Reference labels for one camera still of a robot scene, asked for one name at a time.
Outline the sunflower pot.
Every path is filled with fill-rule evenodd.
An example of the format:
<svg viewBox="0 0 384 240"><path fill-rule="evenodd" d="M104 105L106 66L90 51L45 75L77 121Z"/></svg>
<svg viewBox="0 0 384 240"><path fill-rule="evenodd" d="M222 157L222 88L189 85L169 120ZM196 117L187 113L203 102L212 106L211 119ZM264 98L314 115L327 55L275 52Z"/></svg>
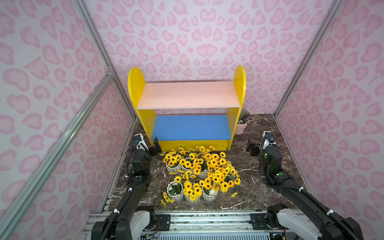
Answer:
<svg viewBox="0 0 384 240"><path fill-rule="evenodd" d="M225 165L227 162L226 156L227 155L225 152L211 154L211 165L213 167L219 167L219 166Z"/></svg>
<svg viewBox="0 0 384 240"><path fill-rule="evenodd" d="M203 199L207 202L213 202L217 196L219 187L211 178L200 180L199 184L202 187Z"/></svg>
<svg viewBox="0 0 384 240"><path fill-rule="evenodd" d="M216 192L227 193L229 189L241 184L241 178L238 171L229 162L217 166L213 172L208 174L207 178L210 180L210 183L207 183L206 187L210 187L210 190Z"/></svg>
<svg viewBox="0 0 384 240"><path fill-rule="evenodd" d="M179 163L183 172L191 170L193 166L193 160L190 158L191 153L193 154L194 152L185 149L183 145L180 145L178 148L178 154L181 156Z"/></svg>
<svg viewBox="0 0 384 240"><path fill-rule="evenodd" d="M175 176L174 180L171 181L163 193L162 204L166 207L167 203L180 202L184 197L184 187L182 184L182 177Z"/></svg>
<svg viewBox="0 0 384 240"><path fill-rule="evenodd" d="M204 146L196 146L194 167L200 169L200 179L205 179L208 175L208 161L211 160L211 150Z"/></svg>
<svg viewBox="0 0 384 240"><path fill-rule="evenodd" d="M166 164L166 168L171 175L175 175L181 170L181 159L182 156L176 151L171 151L165 154L163 162Z"/></svg>
<svg viewBox="0 0 384 240"><path fill-rule="evenodd" d="M192 204L197 203L203 194L203 189L200 184L190 181L184 182L183 194L186 200Z"/></svg>

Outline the yellow two-tier shelf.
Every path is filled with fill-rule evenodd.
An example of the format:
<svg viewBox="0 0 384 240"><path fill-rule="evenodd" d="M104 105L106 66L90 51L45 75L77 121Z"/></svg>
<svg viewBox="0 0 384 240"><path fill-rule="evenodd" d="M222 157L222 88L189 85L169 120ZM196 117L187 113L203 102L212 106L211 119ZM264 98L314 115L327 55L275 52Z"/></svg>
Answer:
<svg viewBox="0 0 384 240"><path fill-rule="evenodd" d="M157 137L162 151L183 145L231 149L246 97L247 76L238 66L233 81L147 83L139 68L127 79L130 100L152 146ZM226 114L158 115L158 110L227 109Z"/></svg>

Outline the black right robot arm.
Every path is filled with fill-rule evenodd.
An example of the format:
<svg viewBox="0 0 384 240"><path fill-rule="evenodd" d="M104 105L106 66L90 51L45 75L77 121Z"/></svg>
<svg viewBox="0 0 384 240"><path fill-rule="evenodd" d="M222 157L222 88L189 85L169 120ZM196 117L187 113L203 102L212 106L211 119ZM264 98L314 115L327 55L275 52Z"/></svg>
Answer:
<svg viewBox="0 0 384 240"><path fill-rule="evenodd" d="M344 218L322 204L287 173L281 165L283 156L275 145L249 143L246 151L259 161L263 183L289 199L304 214L299 216L284 204L267 209L263 221L271 229L286 228L304 240L362 240L361 226L353 218Z"/></svg>

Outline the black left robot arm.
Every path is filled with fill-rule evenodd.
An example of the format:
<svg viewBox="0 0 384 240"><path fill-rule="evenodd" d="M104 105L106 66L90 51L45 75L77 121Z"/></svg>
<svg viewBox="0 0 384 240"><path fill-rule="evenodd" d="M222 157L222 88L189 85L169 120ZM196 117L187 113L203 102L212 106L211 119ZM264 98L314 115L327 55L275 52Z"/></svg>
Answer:
<svg viewBox="0 0 384 240"><path fill-rule="evenodd" d="M127 167L124 176L127 191L114 208L113 212L102 222L96 222L91 231L92 240L138 240L142 231L152 230L156 226L154 208L139 206L151 183L152 157L161 152L161 147L148 147L142 134L133 137Z"/></svg>

